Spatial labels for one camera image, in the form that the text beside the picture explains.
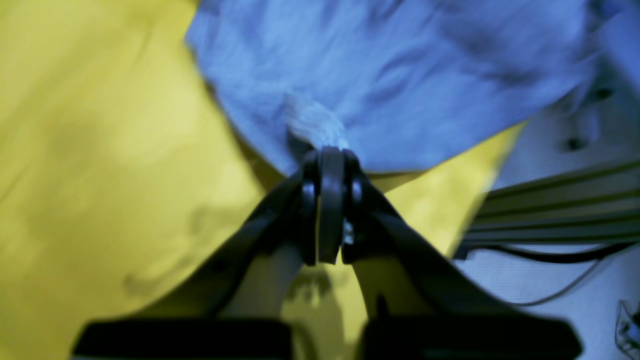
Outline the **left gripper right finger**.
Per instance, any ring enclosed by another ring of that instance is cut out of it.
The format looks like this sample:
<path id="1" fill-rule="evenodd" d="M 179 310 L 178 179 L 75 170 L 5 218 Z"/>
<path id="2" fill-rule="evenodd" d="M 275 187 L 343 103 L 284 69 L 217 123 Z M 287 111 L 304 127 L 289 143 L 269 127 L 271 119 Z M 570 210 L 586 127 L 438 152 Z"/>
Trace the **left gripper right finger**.
<path id="1" fill-rule="evenodd" d="M 355 155 L 318 155 L 318 260 L 352 267 L 368 322 L 359 360 L 574 360 L 582 345 L 560 319 L 483 291 L 398 214 Z"/>

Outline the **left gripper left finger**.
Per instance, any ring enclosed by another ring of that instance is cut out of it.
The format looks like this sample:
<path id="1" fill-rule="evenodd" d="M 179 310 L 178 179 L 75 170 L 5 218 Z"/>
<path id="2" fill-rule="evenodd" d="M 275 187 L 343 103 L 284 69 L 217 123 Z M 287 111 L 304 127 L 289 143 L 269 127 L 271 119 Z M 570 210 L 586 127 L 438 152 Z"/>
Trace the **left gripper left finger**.
<path id="1" fill-rule="evenodd" d="M 87 326 L 74 360 L 292 360 L 280 320 L 290 284 L 316 263 L 318 153 L 270 191 L 240 229 L 196 272 L 194 317 L 135 317 Z"/>

